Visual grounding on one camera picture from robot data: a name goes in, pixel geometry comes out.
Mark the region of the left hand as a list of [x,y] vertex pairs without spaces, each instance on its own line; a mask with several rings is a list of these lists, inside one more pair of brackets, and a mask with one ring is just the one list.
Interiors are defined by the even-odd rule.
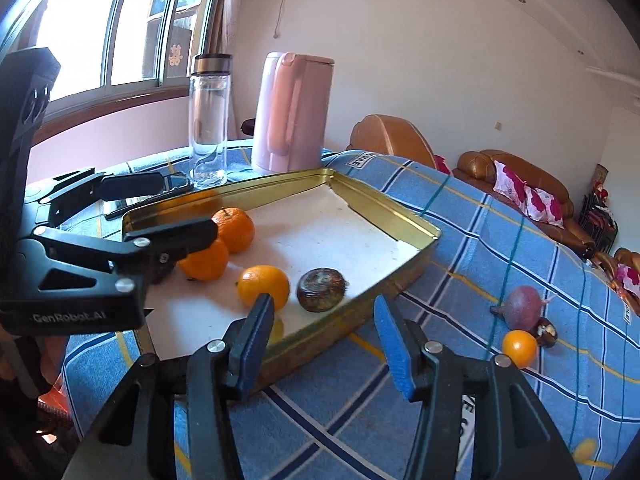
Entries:
[[48,393],[60,376],[69,336],[14,336],[1,329],[1,380],[31,399]]

